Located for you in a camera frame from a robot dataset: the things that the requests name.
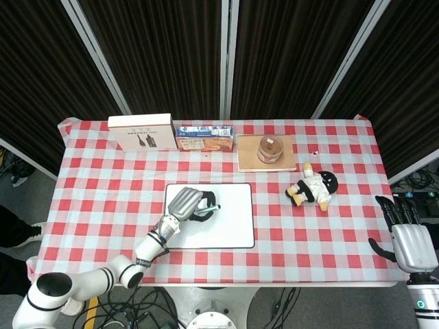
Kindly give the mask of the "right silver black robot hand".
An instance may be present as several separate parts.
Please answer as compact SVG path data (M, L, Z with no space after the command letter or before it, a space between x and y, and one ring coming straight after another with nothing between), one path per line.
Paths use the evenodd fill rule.
M383 212L392 240L392 251L381 248L373 238L368 242L380 257L396 263L410 275L430 274L438 268L434 243L426 225L422 224L412 202L400 197L375 197Z

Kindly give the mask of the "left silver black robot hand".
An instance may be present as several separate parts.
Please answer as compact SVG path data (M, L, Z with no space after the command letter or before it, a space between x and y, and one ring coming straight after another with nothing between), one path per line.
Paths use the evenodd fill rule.
M171 201L167 209L169 214L174 216L179 222L186 220L205 222L212 217L213 211L209 211L205 215L195 214L198 204L203 199L206 199L208 207L216 205L216 197L213 192L184 187Z

